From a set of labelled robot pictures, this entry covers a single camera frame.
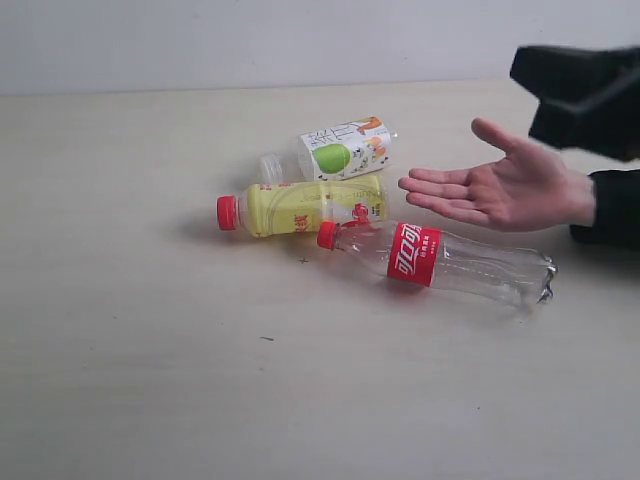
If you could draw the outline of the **black sleeved forearm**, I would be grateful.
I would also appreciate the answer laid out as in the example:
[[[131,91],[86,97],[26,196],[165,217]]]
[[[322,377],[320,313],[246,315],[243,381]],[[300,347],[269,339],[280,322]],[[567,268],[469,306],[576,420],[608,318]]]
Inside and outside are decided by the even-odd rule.
[[[639,250],[639,170],[604,170],[589,175],[595,193],[592,226],[570,225],[577,243]]]

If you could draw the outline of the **person's open bare hand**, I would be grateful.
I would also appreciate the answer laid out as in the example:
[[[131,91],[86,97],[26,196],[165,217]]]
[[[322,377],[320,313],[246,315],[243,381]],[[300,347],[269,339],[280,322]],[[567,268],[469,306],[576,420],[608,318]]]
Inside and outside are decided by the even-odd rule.
[[[406,201],[445,218],[502,232],[591,227],[594,182],[559,154],[476,118],[471,130],[503,157],[469,169],[413,168],[398,181]]]

